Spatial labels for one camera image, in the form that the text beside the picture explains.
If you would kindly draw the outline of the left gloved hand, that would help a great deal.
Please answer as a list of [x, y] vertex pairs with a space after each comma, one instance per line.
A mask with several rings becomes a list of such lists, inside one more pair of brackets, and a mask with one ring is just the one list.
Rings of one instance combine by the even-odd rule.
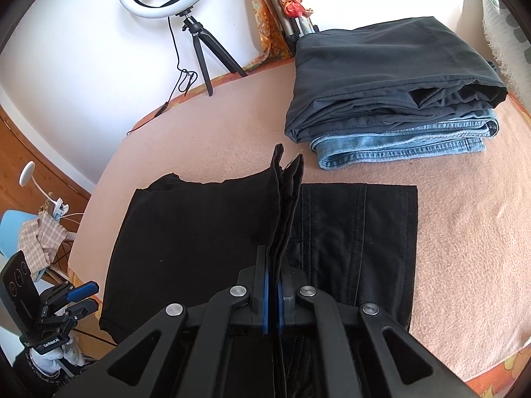
[[60, 361], [66, 360], [73, 366], [86, 365], [86, 359], [78, 345], [77, 336], [71, 336], [66, 344], [51, 350], [43, 355], [35, 349], [30, 349], [30, 358], [43, 375], [53, 376], [61, 369]]

